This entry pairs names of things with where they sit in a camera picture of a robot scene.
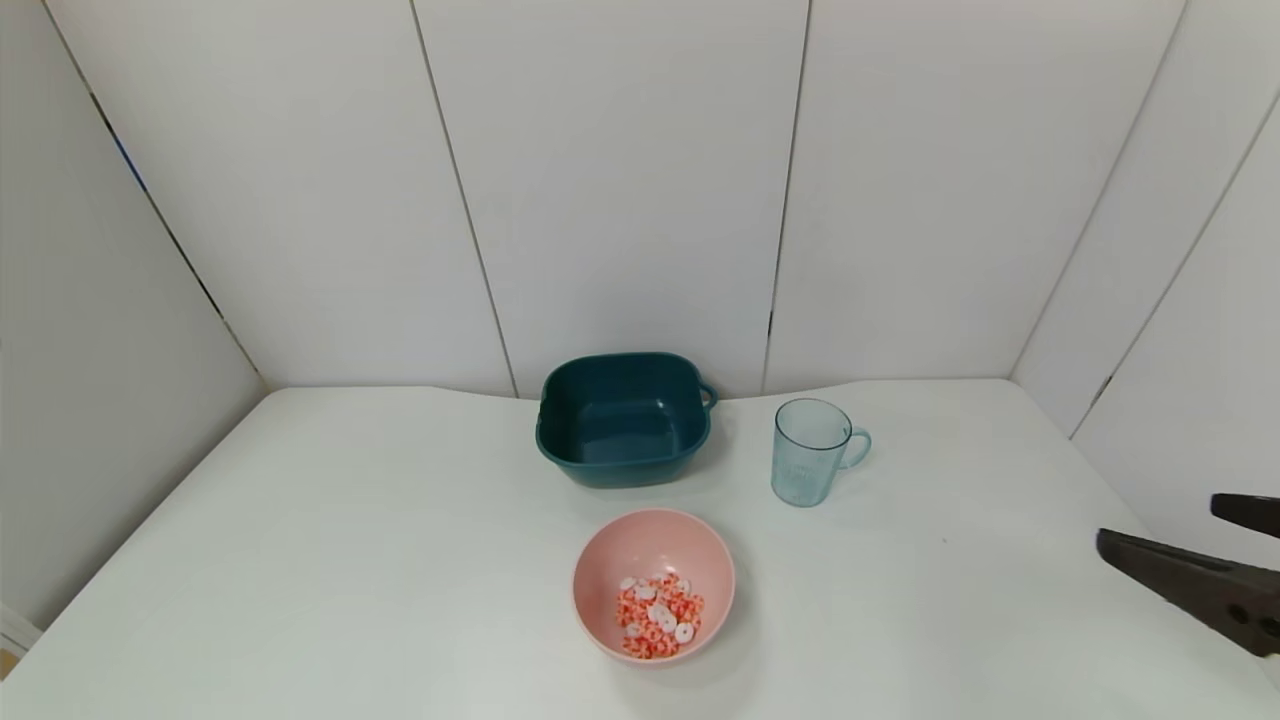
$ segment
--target teal plastic basin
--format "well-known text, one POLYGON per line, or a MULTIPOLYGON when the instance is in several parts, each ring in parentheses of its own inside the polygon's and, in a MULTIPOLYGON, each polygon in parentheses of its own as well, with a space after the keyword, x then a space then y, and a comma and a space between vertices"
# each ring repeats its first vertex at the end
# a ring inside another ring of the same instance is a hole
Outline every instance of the teal plastic basin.
POLYGON ((534 437, 548 460, 584 486, 667 483, 707 442, 717 398, 680 355, 579 357, 547 378, 534 437))

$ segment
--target pink bowl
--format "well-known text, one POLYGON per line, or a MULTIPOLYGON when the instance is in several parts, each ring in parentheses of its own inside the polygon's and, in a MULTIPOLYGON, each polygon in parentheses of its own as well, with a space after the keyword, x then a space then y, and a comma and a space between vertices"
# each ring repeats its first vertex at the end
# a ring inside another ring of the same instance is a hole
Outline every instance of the pink bowl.
POLYGON ((716 530, 678 510, 636 510, 600 528, 582 548, 573 570, 577 619, 595 644, 632 665, 655 666, 684 660, 712 642, 733 603, 733 559, 716 530), (614 623, 618 583, 677 573, 707 601, 703 628, 672 657, 639 660, 622 652, 622 628, 614 623))

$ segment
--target panel seam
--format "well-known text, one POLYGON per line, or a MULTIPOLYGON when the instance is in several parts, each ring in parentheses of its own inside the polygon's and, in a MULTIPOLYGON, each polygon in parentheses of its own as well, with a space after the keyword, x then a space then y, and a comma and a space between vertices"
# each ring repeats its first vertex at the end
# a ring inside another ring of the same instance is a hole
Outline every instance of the panel seam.
POLYGON ((1183 19, 1187 17, 1187 8, 1190 3, 1192 0, 1183 0, 1183 9, 1178 13, 1178 20, 1174 23, 1174 29, 1169 33, 1169 40, 1165 41, 1165 50, 1160 55, 1160 63, 1156 64, 1156 72, 1152 73, 1151 82, 1147 83, 1147 91, 1142 96, 1142 102, 1138 104, 1138 111, 1134 113, 1133 120, 1129 123, 1129 129, 1125 132, 1124 142, 1120 143, 1120 151, 1116 152, 1115 159, 1111 161, 1111 169, 1107 170, 1107 178, 1102 182, 1102 187, 1098 190, 1097 197, 1093 199, 1093 208, 1089 209, 1089 217, 1084 219, 1084 224, 1080 227, 1080 233, 1075 236, 1075 242, 1071 245, 1071 252, 1066 256, 1066 261, 1062 263, 1062 269, 1057 273, 1057 279, 1053 281, 1053 287, 1044 297, 1044 305, 1041 306, 1039 314, 1036 315, 1036 323, 1032 324, 1030 332, 1027 333, 1027 340, 1023 341, 1023 347, 1018 351, 1018 357, 1014 360, 1014 364, 1009 366, 1009 374, 1006 375, 1006 379, 1009 380, 1012 380, 1014 372, 1027 355, 1027 348, 1030 347, 1032 338, 1036 337, 1036 331, 1039 329, 1046 313, 1048 313, 1048 306, 1053 302, 1053 296, 1057 295, 1059 288, 1062 286, 1062 278, 1066 277, 1066 270, 1071 266, 1071 260, 1074 260, 1075 255, 1080 251, 1084 236, 1087 236, 1089 229, 1093 227, 1093 219, 1098 214, 1102 199, 1106 197, 1107 191, 1111 188, 1111 181, 1115 178, 1116 168, 1120 167, 1120 160, 1124 159, 1124 154, 1129 149, 1129 142, 1133 140, 1138 122, 1147 110, 1147 102, 1151 100, 1151 94, 1155 91, 1156 83, 1160 81, 1160 73, 1165 69, 1165 63, 1169 60, 1169 53, 1174 46, 1174 41, 1183 29, 1183 19))
MULTIPOLYGON (((1240 169, 1244 168, 1244 164, 1248 161, 1249 155, 1253 152, 1253 146, 1257 145, 1258 138, 1262 137, 1262 131, 1266 129, 1267 123, 1271 120, 1271 115, 1275 113, 1277 102, 1280 102, 1280 87, 1276 88, 1275 95, 1271 99, 1271 105, 1267 108, 1267 111, 1262 114, 1262 122, 1260 122, 1258 128, 1253 131, 1253 137, 1249 138, 1249 143, 1244 147, 1244 152, 1240 155, 1240 159, 1235 163, 1235 169, 1231 170, 1231 177, 1226 181, 1226 184, 1222 186, 1222 192, 1219 193, 1217 201, 1213 202, 1213 209, 1210 210, 1208 215, 1204 218, 1204 223, 1201 224, 1199 232, 1196 233, 1196 240, 1192 241, 1192 246, 1187 249, 1187 254, 1183 255, 1183 260, 1178 264, 1178 269, 1174 270, 1172 277, 1169 278, 1169 284, 1166 284, 1165 290, 1160 293, 1160 299, 1156 300, 1156 304, 1151 306, 1151 311, 1147 313, 1147 319, 1142 322, 1142 327, 1138 328, 1138 332, 1134 333, 1133 340, 1129 341, 1129 347, 1125 348, 1124 355, 1120 356, 1120 360, 1115 364, 1115 368, 1111 369, 1108 379, 1114 378, 1116 374, 1120 373, 1120 368, 1124 366, 1125 360, 1129 359, 1129 354, 1133 352, 1133 348, 1138 345, 1138 338, 1142 337, 1142 333, 1147 332, 1147 325, 1151 324, 1151 319, 1156 316, 1156 311, 1160 310, 1160 305, 1165 301, 1165 297, 1169 295, 1170 288, 1172 288, 1174 283, 1178 282, 1178 277, 1183 274, 1183 268, 1187 266, 1187 261, 1190 260, 1192 254, 1196 252, 1196 249, 1199 246, 1201 240, 1204 237, 1204 232, 1208 231, 1208 227, 1213 223, 1213 218, 1217 215, 1219 209, 1226 200, 1228 193, 1231 192, 1231 186, 1235 184, 1235 178, 1239 177, 1240 169)), ((1080 428, 1084 427, 1084 421, 1089 419, 1089 415, 1093 414, 1093 409, 1097 407, 1098 401, 1102 400, 1105 395, 1106 395, 1105 392, 1101 393, 1094 400, 1094 402, 1089 405, 1089 409, 1084 413, 1084 416, 1080 418, 1080 421, 1075 424, 1075 429, 1071 430, 1071 434, 1069 437, 1074 438, 1075 433, 1080 432, 1080 428)))
POLYGON ((115 127, 111 126, 111 119, 106 117, 106 110, 104 110, 102 104, 97 101, 97 94, 93 92, 93 86, 90 85, 88 77, 84 74, 83 68, 81 68, 79 60, 76 59, 76 54, 72 53, 72 46, 69 42, 67 42, 67 36, 63 35, 63 28, 58 24, 58 18, 54 17, 52 8, 49 6, 49 3, 46 0, 40 0, 40 4, 45 8, 45 14, 49 15, 49 22, 54 26, 54 32, 58 33, 58 40, 61 41, 63 44, 63 50, 65 50, 67 56, 70 58, 72 67, 76 68, 76 74, 79 76, 81 83, 84 86, 84 91, 88 94, 90 101, 93 102, 93 109, 97 110, 99 119, 102 120, 102 126, 106 127, 106 132, 110 133, 113 142, 115 142, 120 158, 128 165, 129 174, 133 176, 134 183, 137 183, 138 190, 142 191, 142 196, 146 197, 147 205, 151 206, 151 211, 155 213, 156 219, 160 220, 160 227, 164 228, 165 234, 169 237, 169 242, 172 242, 174 249, 178 250, 178 256, 182 258, 183 264, 187 265, 187 270, 191 272, 191 277, 196 278, 196 284, 200 286, 200 291, 205 293, 205 300, 209 301, 209 305, 212 306, 214 313, 218 314, 218 322, 220 322, 223 327, 227 328, 227 333, 232 337, 232 342, 236 343, 236 347, 239 350, 241 355, 244 356, 244 361, 248 363, 248 366, 253 370, 253 374, 257 375, 259 380, 262 382, 262 386, 268 391, 274 389, 271 387, 271 383, 266 380, 266 377, 262 375, 262 372, 259 370, 257 364, 253 363, 253 357, 250 356, 247 350, 244 350, 244 343, 241 342, 239 337, 236 334, 236 331, 232 328, 230 323, 227 322, 227 316, 223 314, 223 309, 219 307, 218 301, 214 300, 214 293, 209 292, 209 286, 205 284, 205 279, 201 278, 200 273, 196 272, 196 266, 191 263, 191 258, 187 256, 187 251, 183 250, 182 243, 178 242, 178 237, 174 236, 173 233, 173 228, 169 227, 169 220, 165 219, 164 213, 160 211, 160 206, 156 205, 156 200, 155 197, 151 196, 151 191, 147 190, 147 184, 142 179, 142 172, 138 170, 137 165, 133 163, 133 159, 129 158, 128 150, 124 147, 124 141, 120 140, 120 136, 115 133, 115 127))
POLYGON ((440 129, 444 132, 444 146, 449 151, 449 165, 453 168, 453 181, 458 187, 458 197, 462 200, 462 211, 467 217, 467 231, 471 233, 471 246, 476 252, 476 261, 480 264, 480 279, 484 281, 485 295, 489 296, 489 310, 493 313, 493 324, 498 329, 498 345, 502 347, 502 359, 507 363, 507 378, 511 380, 512 397, 520 397, 520 388, 516 386, 516 368, 511 364, 511 352, 507 350, 507 336, 502 332, 502 318, 498 315, 498 301, 493 297, 493 284, 489 282, 489 270, 484 265, 484 252, 480 251, 480 238, 476 236, 476 224, 471 218, 471 204, 467 201, 467 191, 462 186, 462 173, 458 170, 458 156, 453 151, 453 138, 449 136, 449 124, 444 120, 444 105, 440 104, 440 91, 435 85, 435 73, 431 70, 431 58, 426 51, 426 37, 422 33, 422 20, 417 17, 417 5, 413 0, 407 0, 408 10, 413 15, 413 31, 417 33, 417 46, 422 51, 422 64, 426 67, 426 81, 431 86, 431 99, 435 101, 435 114, 440 119, 440 129))
POLYGON ((773 292, 769 297, 769 325, 764 336, 764 365, 760 368, 760 395, 769 379, 769 352, 773 348, 773 314, 778 305, 778 278, 782 269, 782 238, 787 228, 787 208, 791 204, 791 172, 796 161, 796 135, 800 129, 800 96, 804 92, 804 70, 809 61, 809 28, 813 24, 813 0, 805 6, 804 40, 800 44, 800 74, 796 77, 796 106, 791 117, 791 145, 787 151, 787 177, 782 191, 782 217, 778 219, 778 251, 773 259, 773 292))

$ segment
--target red and white beads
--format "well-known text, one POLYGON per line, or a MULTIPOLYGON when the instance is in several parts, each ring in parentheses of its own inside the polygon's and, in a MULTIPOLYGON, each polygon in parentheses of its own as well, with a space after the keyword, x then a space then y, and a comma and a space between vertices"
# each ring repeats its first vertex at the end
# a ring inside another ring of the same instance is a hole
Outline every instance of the red and white beads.
POLYGON ((625 628, 622 650, 631 657, 671 657, 703 628, 703 596, 675 573, 623 578, 618 588, 613 618, 625 628))

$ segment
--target cup handle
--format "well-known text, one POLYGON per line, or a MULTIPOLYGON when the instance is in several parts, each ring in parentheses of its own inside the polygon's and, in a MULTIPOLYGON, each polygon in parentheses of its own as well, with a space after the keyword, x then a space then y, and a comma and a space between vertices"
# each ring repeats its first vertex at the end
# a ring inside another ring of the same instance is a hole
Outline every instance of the cup handle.
POLYGON ((709 400, 704 400, 703 401, 703 410, 710 410, 712 407, 716 407, 716 404, 719 402, 719 393, 716 392, 716 388, 713 388, 712 386, 709 386, 709 384, 707 384, 707 383, 704 383, 701 380, 698 382, 698 387, 700 387, 703 389, 703 392, 707 393, 707 397, 709 398, 709 400))
MULTIPOLYGON (((863 445, 863 448, 859 450, 856 455, 854 455, 852 457, 846 457, 844 461, 840 462, 841 470, 847 470, 854 465, 858 465, 859 462, 863 461, 864 457, 867 457, 867 454, 872 451, 872 434, 869 432, 861 428, 854 428, 854 432, 850 433, 849 439, 854 439, 855 437, 860 437, 867 442, 863 445)), ((849 452, 849 447, 845 447, 845 452, 846 454, 849 452)))

